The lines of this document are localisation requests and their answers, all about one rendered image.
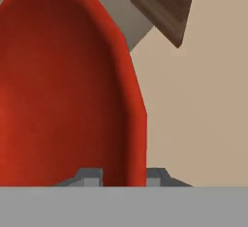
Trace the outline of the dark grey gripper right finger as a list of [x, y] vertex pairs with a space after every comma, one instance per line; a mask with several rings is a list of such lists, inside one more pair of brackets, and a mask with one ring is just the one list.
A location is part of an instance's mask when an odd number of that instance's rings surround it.
[[177, 178], [172, 178], [165, 168], [148, 168], [146, 170], [146, 185], [147, 186], [190, 186]]

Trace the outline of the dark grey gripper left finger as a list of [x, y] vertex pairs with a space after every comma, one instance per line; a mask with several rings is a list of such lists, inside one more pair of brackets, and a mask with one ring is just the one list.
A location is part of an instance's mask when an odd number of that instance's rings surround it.
[[103, 185], [102, 168], [80, 168], [72, 178], [58, 183], [58, 186], [99, 187]]

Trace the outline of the red bowl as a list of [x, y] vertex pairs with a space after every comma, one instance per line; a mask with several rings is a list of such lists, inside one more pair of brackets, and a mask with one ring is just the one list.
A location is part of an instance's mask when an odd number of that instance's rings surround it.
[[0, 186], [100, 168], [146, 182], [146, 111], [126, 39], [99, 0], [0, 4]]

